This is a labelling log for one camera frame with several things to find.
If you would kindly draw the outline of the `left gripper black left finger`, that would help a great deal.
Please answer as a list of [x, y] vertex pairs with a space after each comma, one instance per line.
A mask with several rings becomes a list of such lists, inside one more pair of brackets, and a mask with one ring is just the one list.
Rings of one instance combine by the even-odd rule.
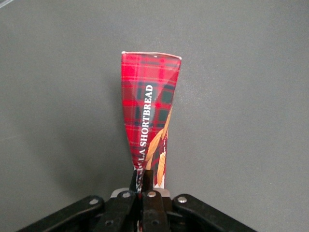
[[115, 190], [108, 201], [96, 195], [87, 196], [20, 229], [21, 232], [120, 232], [136, 231], [130, 212], [136, 200], [137, 172], [129, 188]]

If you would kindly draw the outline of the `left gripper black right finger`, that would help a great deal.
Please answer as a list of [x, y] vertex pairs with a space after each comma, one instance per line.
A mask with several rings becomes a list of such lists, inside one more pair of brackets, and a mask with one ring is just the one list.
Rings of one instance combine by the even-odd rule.
[[143, 232], [253, 232], [251, 227], [190, 194], [173, 199], [167, 189], [154, 187], [147, 170], [142, 184]]

